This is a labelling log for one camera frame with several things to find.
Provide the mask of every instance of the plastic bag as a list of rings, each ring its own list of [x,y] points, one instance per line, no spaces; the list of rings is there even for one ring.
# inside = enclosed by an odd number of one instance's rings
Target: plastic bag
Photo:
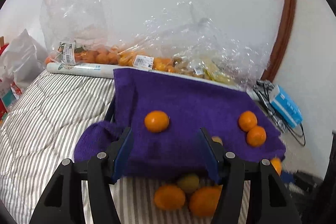
[[[47,62],[78,64],[84,55],[92,60],[91,53],[84,51],[107,44],[107,10],[101,0],[43,0],[40,23],[49,53]]]
[[[27,30],[15,38],[0,55],[0,97],[6,111],[45,69],[47,52]]]
[[[268,64],[266,48],[228,39],[200,3],[181,2],[145,22],[147,32],[120,53],[119,65],[175,72],[246,89]]]

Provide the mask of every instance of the bed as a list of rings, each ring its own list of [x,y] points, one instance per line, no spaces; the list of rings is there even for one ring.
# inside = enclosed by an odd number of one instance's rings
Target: bed
[[[28,224],[34,208],[53,172],[64,158],[73,160],[77,141],[92,123],[103,120],[115,94],[114,80],[42,72],[9,113],[0,129],[0,200],[18,224]],[[311,155],[290,135],[286,146],[286,170],[315,174]],[[152,198],[164,182],[124,177],[110,186],[121,223],[169,224],[210,223],[194,218],[187,206],[182,210],[158,210]],[[206,180],[202,185],[209,185]],[[86,223],[93,223],[87,184],[83,182]],[[245,182],[239,224],[245,223],[249,182]]]

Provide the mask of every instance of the black object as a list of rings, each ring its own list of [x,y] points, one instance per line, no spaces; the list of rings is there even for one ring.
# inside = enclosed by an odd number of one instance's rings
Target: black object
[[[323,179],[303,171],[297,171],[293,174],[294,184],[307,193],[312,193],[323,182]]]
[[[120,154],[124,153],[130,134],[131,129],[126,128],[106,152],[98,153],[89,161],[63,160],[37,203],[30,224],[84,224],[82,180],[88,181],[94,223],[120,224],[109,184],[114,184],[121,176],[121,165],[126,161]],[[204,128],[198,137],[199,146],[206,155],[209,175],[224,185],[212,224],[238,223],[245,180],[251,181],[247,223],[301,223],[287,189],[268,160],[260,163],[243,161],[212,141]]]
[[[336,219],[336,132],[329,157],[327,173],[321,186],[314,195],[314,201],[302,215],[304,224],[329,224]]]

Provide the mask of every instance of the barcode sticker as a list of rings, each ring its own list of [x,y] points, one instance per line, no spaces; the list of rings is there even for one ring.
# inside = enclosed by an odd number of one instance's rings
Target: barcode sticker
[[[204,74],[203,68],[201,68],[201,67],[195,68],[194,71],[195,71],[195,73],[196,73],[197,76]]]
[[[75,43],[65,44],[63,48],[63,62],[69,65],[76,65]]]
[[[133,67],[152,70],[153,62],[154,62],[154,57],[149,57],[145,55],[137,55],[134,60]]]

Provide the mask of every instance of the white plastic bag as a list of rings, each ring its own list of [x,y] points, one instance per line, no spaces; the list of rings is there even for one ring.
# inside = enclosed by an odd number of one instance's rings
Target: white plastic bag
[[[24,30],[0,55],[0,79],[24,92],[45,69],[45,49]]]

